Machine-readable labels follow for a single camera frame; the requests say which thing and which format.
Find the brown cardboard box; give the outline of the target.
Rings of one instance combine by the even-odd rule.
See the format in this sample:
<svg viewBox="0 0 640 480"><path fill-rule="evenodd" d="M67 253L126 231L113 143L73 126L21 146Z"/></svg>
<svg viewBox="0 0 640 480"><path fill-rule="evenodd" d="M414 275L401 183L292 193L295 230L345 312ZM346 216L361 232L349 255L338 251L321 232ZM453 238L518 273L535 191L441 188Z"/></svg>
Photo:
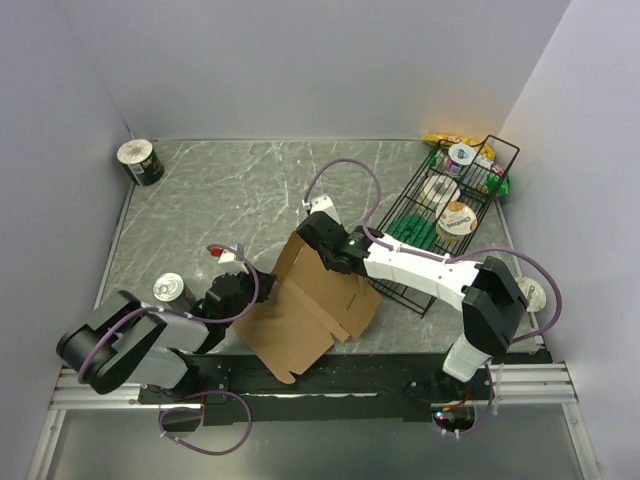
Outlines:
<svg viewBox="0 0 640 480"><path fill-rule="evenodd" d="M275 378L293 384L334 344L358 340L382 296L363 278L324 268L319 255L293 233L272 274L269 299L232 328Z"/></svg>

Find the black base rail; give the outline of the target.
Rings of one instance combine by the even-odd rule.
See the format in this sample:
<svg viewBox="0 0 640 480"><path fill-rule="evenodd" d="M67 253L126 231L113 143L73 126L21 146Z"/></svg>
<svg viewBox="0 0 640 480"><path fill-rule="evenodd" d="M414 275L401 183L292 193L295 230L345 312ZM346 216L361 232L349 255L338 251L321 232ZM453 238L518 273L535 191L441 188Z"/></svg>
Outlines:
<svg viewBox="0 0 640 480"><path fill-rule="evenodd" d="M148 386L143 405L203 407L207 426L256 422L400 418L429 422L431 409L489 396L487 373L467 383L444 374L441 354L324 355L293 384L278 381L254 355L193 355L199 368L190 392Z"/></svg>

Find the Chobani yogurt cup in basket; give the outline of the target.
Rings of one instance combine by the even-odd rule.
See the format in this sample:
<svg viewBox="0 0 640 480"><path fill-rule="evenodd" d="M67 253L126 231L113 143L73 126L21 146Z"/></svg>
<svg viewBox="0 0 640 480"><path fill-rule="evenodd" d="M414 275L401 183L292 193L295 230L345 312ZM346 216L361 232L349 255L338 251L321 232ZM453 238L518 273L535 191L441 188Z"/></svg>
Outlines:
<svg viewBox="0 0 640 480"><path fill-rule="evenodd" d="M436 233L440 240L456 243L474 233L477 226L477 216L469 206L451 201L439 211Z"/></svg>

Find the tin can brown label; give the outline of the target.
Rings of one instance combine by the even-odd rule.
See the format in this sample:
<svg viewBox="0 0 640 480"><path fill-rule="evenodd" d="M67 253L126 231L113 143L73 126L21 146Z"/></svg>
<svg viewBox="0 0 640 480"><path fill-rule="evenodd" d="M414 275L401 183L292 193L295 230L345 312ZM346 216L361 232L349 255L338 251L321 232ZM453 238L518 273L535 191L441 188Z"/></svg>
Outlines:
<svg viewBox="0 0 640 480"><path fill-rule="evenodd" d="M191 313L196 305L196 297L183 277L177 273L161 274L153 283L154 297L172 310Z"/></svg>

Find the yellow snack bag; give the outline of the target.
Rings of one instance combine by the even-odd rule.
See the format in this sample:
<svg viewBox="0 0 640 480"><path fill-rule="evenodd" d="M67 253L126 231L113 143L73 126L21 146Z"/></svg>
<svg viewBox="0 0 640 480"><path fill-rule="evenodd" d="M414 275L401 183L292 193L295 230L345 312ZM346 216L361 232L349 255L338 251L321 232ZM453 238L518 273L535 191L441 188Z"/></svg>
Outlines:
<svg viewBox="0 0 640 480"><path fill-rule="evenodd" d="M474 148L479 147L480 153L487 157L495 155L495 150L491 145L482 144L480 140L471 137L444 133L425 133L421 135L421 139L426 143L433 144L437 143L438 141L448 142L449 144L462 143Z"/></svg>

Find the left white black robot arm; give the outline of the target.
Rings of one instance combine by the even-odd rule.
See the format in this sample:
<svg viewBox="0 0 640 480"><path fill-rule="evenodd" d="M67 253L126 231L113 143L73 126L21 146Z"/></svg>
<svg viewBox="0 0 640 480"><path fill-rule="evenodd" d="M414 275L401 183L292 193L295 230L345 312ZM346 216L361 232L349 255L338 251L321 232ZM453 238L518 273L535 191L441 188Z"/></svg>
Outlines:
<svg viewBox="0 0 640 480"><path fill-rule="evenodd" d="M198 389L199 368L191 357L222 342L227 319L266 301L275 282L274 275L261 271L220 275L188 312L145 306L119 290L65 333L56 353L99 394L133 382L161 387L174 401L185 402Z"/></svg>

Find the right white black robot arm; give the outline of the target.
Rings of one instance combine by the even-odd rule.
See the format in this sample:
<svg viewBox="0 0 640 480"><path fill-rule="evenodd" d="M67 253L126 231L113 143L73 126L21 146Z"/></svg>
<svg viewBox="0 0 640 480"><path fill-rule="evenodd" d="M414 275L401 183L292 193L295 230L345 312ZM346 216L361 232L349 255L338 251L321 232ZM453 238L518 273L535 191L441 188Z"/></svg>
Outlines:
<svg viewBox="0 0 640 480"><path fill-rule="evenodd" d="M461 313L463 333L437 374L448 398L461 397L479 368L508 351L528 307L506 264L493 256L451 262L365 226L348 232L323 211L307 216L296 234L329 271L403 285Z"/></svg>

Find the blue white yogurt cup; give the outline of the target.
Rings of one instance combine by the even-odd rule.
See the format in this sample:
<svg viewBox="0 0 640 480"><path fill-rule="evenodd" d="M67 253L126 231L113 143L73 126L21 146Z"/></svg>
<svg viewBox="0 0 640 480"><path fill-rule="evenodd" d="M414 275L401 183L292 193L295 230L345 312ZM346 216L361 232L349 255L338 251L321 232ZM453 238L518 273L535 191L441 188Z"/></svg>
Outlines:
<svg viewBox="0 0 640 480"><path fill-rule="evenodd" d="M452 177L463 176L476 157L476 150L463 143L448 148L445 172Z"/></svg>

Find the red white package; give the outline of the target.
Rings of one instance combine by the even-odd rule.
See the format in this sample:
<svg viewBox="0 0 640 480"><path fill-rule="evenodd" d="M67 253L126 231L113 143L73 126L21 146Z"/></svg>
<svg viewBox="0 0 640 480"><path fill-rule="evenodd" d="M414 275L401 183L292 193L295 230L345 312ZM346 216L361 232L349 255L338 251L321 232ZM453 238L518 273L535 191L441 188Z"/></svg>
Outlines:
<svg viewBox="0 0 640 480"><path fill-rule="evenodd" d="M496 162L492 162L487 170L489 171L490 176L495 176L497 178L502 178L506 174L506 170Z"/></svg>

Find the green black chips can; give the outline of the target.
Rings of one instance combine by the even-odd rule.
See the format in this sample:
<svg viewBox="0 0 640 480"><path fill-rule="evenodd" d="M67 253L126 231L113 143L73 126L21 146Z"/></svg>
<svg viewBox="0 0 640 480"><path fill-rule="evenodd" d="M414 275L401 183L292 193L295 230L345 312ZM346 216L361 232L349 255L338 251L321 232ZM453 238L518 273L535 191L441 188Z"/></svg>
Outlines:
<svg viewBox="0 0 640 480"><path fill-rule="evenodd" d="M118 162L139 186L153 185L164 174L164 166L153 144L148 140L130 140L119 147L116 156Z"/></svg>

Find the white yogurt cup on table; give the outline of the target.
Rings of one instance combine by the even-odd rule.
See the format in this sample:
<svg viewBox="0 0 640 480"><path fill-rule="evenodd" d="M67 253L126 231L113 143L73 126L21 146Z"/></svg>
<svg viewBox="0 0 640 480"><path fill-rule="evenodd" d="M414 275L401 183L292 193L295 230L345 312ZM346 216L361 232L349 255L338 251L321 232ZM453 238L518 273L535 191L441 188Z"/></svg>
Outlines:
<svg viewBox="0 0 640 480"><path fill-rule="evenodd" d="M517 280L517 284L527 300L528 312L536 313L545 308L546 292L536 280L523 276Z"/></svg>

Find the green snack bag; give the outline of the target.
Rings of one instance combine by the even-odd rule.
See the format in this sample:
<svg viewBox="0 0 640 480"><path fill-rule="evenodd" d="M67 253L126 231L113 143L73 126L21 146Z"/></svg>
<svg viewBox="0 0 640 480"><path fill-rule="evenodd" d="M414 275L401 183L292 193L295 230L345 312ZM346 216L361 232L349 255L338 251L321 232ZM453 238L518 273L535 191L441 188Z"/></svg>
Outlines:
<svg viewBox="0 0 640 480"><path fill-rule="evenodd" d="M510 181L507 174L490 173L487 176L485 186L491 194L498 197L506 197L510 193Z"/></svg>

